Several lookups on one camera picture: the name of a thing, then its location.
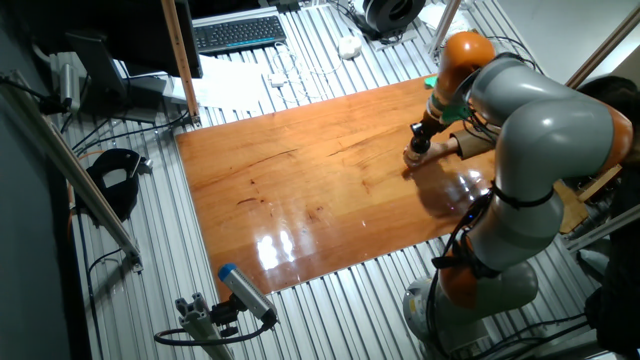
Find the power adapter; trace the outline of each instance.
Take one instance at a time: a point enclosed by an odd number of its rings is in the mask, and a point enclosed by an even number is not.
[[[281,88],[287,83],[287,76],[282,73],[269,74],[269,83],[272,88]]]

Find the paper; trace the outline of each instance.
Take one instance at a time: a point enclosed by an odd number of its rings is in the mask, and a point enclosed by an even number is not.
[[[440,19],[444,14],[444,9],[446,8],[445,4],[429,4],[425,6],[420,14],[418,14],[418,18],[422,20],[427,26],[436,30],[438,28],[438,24],[440,23]],[[451,21],[451,26],[449,26],[449,30],[447,31],[447,35],[445,36],[445,41],[451,37],[451,35],[457,34],[462,31],[468,31],[471,29],[471,25],[469,21],[464,17],[464,15],[457,11],[453,20]]]
[[[260,65],[218,60],[200,55],[202,78],[192,79],[200,106],[242,111],[260,110],[260,90],[264,88]],[[185,99],[180,78],[174,78],[173,96]]]

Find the black keyboard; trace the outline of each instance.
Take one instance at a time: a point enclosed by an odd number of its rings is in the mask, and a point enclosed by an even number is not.
[[[195,35],[201,54],[254,49],[287,39],[277,16],[200,26]]]

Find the green object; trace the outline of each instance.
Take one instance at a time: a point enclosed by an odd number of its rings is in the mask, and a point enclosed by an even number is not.
[[[424,84],[426,86],[429,86],[431,88],[436,87],[436,83],[438,82],[438,77],[437,76],[430,76],[426,79],[424,79]]]
[[[444,109],[444,111],[442,112],[442,116],[440,117],[440,120],[444,123],[444,124],[451,124],[454,123],[458,120],[461,119],[466,119],[471,117],[471,111],[469,110],[469,108],[467,106],[460,106],[460,105],[449,105],[447,106],[446,109]]]

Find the wooden board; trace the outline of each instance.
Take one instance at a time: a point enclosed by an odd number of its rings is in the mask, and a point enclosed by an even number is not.
[[[553,184],[553,189],[564,203],[560,234],[568,234],[589,217],[589,212],[587,212],[587,207],[584,203],[578,200],[578,195],[561,181],[556,181]]]
[[[490,185],[494,156],[407,173],[409,125],[431,93],[423,84],[179,135],[214,274],[234,262],[268,293],[450,232]]]

